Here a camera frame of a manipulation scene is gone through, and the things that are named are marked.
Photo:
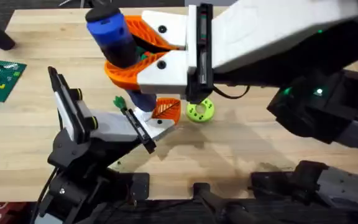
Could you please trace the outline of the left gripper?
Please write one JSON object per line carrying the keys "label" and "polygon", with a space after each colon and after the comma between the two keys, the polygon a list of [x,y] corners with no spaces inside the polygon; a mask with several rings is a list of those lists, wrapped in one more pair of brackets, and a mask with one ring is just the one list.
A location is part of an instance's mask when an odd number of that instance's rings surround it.
{"label": "left gripper", "polygon": [[181,101],[176,98],[157,98],[153,111],[138,107],[118,113],[93,110],[98,128],[92,130],[84,142],[73,140],[73,128],[65,127],[53,142],[48,163],[67,169],[74,165],[90,166],[92,163],[110,165],[144,145],[151,154],[158,141],[175,129],[181,116]]}

